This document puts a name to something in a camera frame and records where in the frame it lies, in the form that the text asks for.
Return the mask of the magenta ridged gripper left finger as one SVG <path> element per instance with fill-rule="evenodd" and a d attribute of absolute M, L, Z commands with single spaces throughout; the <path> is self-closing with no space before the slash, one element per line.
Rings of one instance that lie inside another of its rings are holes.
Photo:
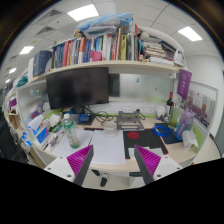
<path fill-rule="evenodd" d="M 67 161 L 75 175 L 74 183 L 81 186 L 94 155 L 93 146 L 87 146 L 67 157 Z"/>

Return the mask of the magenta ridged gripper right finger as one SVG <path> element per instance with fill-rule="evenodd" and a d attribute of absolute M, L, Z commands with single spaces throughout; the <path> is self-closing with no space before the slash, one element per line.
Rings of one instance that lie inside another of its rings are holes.
<path fill-rule="evenodd" d="M 161 157 L 138 145 L 134 148 L 134 156 L 138 163 L 144 183 L 152 183 L 154 181 L 153 175 L 159 165 Z"/>

